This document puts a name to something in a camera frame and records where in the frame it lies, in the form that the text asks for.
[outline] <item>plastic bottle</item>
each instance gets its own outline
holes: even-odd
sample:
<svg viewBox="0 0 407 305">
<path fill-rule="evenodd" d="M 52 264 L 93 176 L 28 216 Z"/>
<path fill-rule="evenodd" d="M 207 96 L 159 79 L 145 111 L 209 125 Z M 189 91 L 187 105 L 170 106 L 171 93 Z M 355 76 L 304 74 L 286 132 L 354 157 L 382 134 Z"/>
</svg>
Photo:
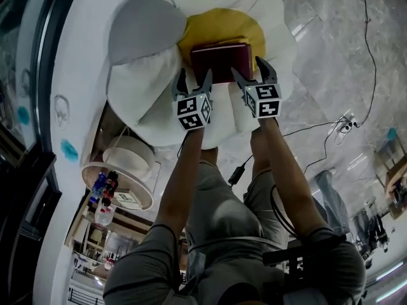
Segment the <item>plastic bottle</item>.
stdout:
<svg viewBox="0 0 407 305">
<path fill-rule="evenodd" d="M 95 211 L 95 222 L 101 226 L 109 225 L 114 216 L 115 206 L 106 206 L 107 203 L 99 201 L 97 209 Z"/>
<path fill-rule="evenodd" d="M 103 189 L 103 198 L 113 198 L 114 190 L 117 188 L 119 175 L 116 172 L 110 172 L 107 176 L 106 184 Z"/>
<path fill-rule="evenodd" d="M 90 202 L 96 203 L 97 200 L 102 196 L 106 178 L 107 176 L 105 173 L 99 173 L 99 177 L 97 178 L 95 184 L 92 187 L 92 190 L 90 191 Z"/>
</svg>

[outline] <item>gray shorts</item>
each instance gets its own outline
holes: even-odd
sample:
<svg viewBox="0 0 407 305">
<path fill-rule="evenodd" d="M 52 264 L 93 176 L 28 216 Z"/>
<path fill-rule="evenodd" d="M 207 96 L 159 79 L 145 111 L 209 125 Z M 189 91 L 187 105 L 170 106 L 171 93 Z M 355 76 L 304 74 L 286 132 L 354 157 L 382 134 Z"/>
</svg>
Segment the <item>gray shorts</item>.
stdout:
<svg viewBox="0 0 407 305">
<path fill-rule="evenodd" d="M 275 216 L 270 203 L 274 185 L 270 170 L 258 174 L 241 202 L 225 182 L 219 170 L 201 162 L 196 192 L 186 225 L 188 248 L 200 247 L 218 239 L 251 237 L 268 240 L 286 249 L 288 233 Z M 286 217 L 277 189 L 273 197 Z"/>
</svg>

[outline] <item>yellow cushion center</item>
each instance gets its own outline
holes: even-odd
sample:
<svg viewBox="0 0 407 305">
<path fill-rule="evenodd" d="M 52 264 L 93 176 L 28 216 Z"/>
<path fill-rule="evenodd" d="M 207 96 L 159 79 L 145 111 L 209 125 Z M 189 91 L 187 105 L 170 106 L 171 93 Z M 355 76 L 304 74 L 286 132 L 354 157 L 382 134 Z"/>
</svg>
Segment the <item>yellow cushion center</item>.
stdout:
<svg viewBox="0 0 407 305">
<path fill-rule="evenodd" d="M 241 11 L 221 8 L 190 16 L 178 48 L 184 62 L 191 67 L 193 48 L 228 43 L 250 44 L 254 68 L 254 57 L 264 58 L 266 55 L 265 36 L 259 24 Z"/>
</svg>

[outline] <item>black cable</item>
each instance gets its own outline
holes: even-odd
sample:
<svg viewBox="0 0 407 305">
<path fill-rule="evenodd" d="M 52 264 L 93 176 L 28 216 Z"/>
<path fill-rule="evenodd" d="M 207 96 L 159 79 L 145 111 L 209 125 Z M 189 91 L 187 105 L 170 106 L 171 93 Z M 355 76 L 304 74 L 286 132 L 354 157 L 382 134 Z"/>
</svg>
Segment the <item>black cable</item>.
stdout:
<svg viewBox="0 0 407 305">
<path fill-rule="evenodd" d="M 351 132 L 351 131 L 352 131 L 352 129 L 353 129 L 353 125 L 349 125 L 349 127 L 350 127 L 350 128 L 349 128 L 349 129 L 347 129 L 347 131 L 346 131 L 346 132 L 344 132 L 344 131 L 343 131 L 343 129 L 344 129 L 344 128 L 340 128 L 340 129 L 339 129 L 339 131 L 340 131 L 342 134 L 346 135 L 346 134 L 348 134 L 349 132 Z"/>
<path fill-rule="evenodd" d="M 190 134 L 190 131 L 188 131 L 188 132 L 186 133 L 186 135 L 185 135 L 185 137 L 184 137 L 184 140 L 183 140 L 181 146 L 180 146 L 179 149 L 178 149 L 177 158 L 179 158 L 179 154 L 180 154 L 181 150 L 183 149 L 184 144 L 185 144 L 185 141 L 186 141 L 186 138 L 187 138 L 187 136 L 188 136 L 189 134 Z"/>
<path fill-rule="evenodd" d="M 289 135 L 293 135 L 294 133 L 309 130 L 309 129 L 315 128 L 316 126 L 337 125 L 338 123 L 341 123 L 341 122 L 350 122 L 345 116 L 342 116 L 342 117 L 345 118 L 345 120 L 339 120 L 337 122 L 325 122 L 325 123 L 321 123 L 321 124 L 318 124 L 318 125 L 309 126 L 308 128 L 303 128 L 303 129 L 299 129 L 299 130 L 291 132 L 291 133 L 287 133 L 286 135 L 283 135 L 283 137 L 288 137 Z"/>
<path fill-rule="evenodd" d="M 369 24 L 369 15 L 368 15 L 368 3 L 366 2 L 366 0 L 364 1 L 364 13 L 365 13 L 365 27 L 364 27 L 364 42 L 366 43 L 366 47 L 368 48 L 371 60 L 373 61 L 373 65 L 375 66 L 375 83 L 373 85 L 373 94 L 371 96 L 371 100 L 370 100 L 370 106 L 369 106 L 369 110 L 368 113 L 366 114 L 365 119 L 361 122 L 360 125 L 355 125 L 356 128 L 360 128 L 368 119 L 369 115 L 370 115 L 370 111 L 373 105 L 373 100 L 375 98 L 375 92 L 376 92 L 376 84 L 377 84 L 377 66 L 376 66 L 376 60 L 373 56 L 373 54 L 370 51 L 370 46 L 368 43 L 368 24 Z"/>
<path fill-rule="evenodd" d="M 309 126 L 308 128 L 302 128 L 302 129 L 296 130 L 296 131 L 294 131 L 294 132 L 287 133 L 287 134 L 283 135 L 283 137 L 288 137 L 289 135 L 293 135 L 294 133 L 297 133 L 297 132 L 300 132 L 300 131 L 309 130 L 309 129 L 315 128 L 315 127 L 317 127 L 317 126 L 322 126 L 322 125 L 337 125 L 338 123 L 341 123 L 341 122 L 349 122 L 349 123 L 351 123 L 345 116 L 342 116 L 342 117 L 345 118 L 345 120 L 339 120 L 339 121 L 337 121 L 337 122 L 319 123 L 318 125 L 312 125 L 312 126 Z M 251 155 L 251 156 L 243 163 L 243 165 L 246 165 L 246 163 L 247 163 L 252 157 L 253 157 L 253 155 Z"/>
<path fill-rule="evenodd" d="M 323 161 L 323 160 L 325 160 L 326 158 L 328 158 L 328 154 L 326 153 L 326 142 L 328 141 L 328 138 L 331 136 L 331 134 L 335 132 L 336 127 L 338 126 L 338 124 L 339 124 L 339 122 L 336 124 L 336 126 L 334 127 L 334 129 L 332 130 L 332 132 L 326 137 L 326 139 L 325 139 L 325 141 L 324 141 L 324 152 L 325 152 L 325 156 L 324 156 L 323 158 L 321 158 L 321 159 L 318 159 L 317 161 L 314 161 L 314 162 L 311 163 L 311 164 L 308 164 L 307 167 L 305 167 L 304 175 L 305 175 L 305 173 L 307 172 L 309 166 L 312 166 L 312 165 L 314 165 L 314 164 L 316 164 L 316 163 L 319 163 L 320 161 Z"/>
<path fill-rule="evenodd" d="M 274 198 L 273 198 L 273 191 L 275 188 L 276 188 L 276 186 L 274 184 L 272 187 L 272 190 L 270 191 L 270 203 L 272 204 L 272 209 L 274 211 L 275 217 L 280 222 L 281 226 L 289 234 L 293 235 L 297 240 L 301 240 L 300 234 L 298 234 L 297 230 L 295 230 L 295 228 L 292 227 L 292 225 L 286 220 L 286 218 L 284 218 L 283 214 L 280 212 L 280 209 L 278 208 L 277 204 L 275 203 Z"/>
</svg>

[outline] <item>white wall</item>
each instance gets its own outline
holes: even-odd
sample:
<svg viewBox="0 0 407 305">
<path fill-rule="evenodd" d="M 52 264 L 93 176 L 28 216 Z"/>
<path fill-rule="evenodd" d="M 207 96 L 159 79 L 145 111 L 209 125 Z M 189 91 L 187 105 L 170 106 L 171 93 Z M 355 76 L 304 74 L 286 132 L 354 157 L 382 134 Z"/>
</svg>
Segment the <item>white wall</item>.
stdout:
<svg viewBox="0 0 407 305">
<path fill-rule="evenodd" d="M 69 10 L 55 59 L 51 94 L 51 138 L 57 156 L 55 172 L 62 192 L 38 259 L 34 304 L 66 302 L 66 278 L 71 250 L 63 246 L 85 185 L 81 165 L 64 158 L 62 139 L 68 139 L 82 158 L 85 144 L 95 137 L 106 103 L 107 39 L 113 13 L 124 0 L 74 0 Z M 53 100 L 57 94 L 69 101 L 69 126 L 60 131 Z"/>
</svg>

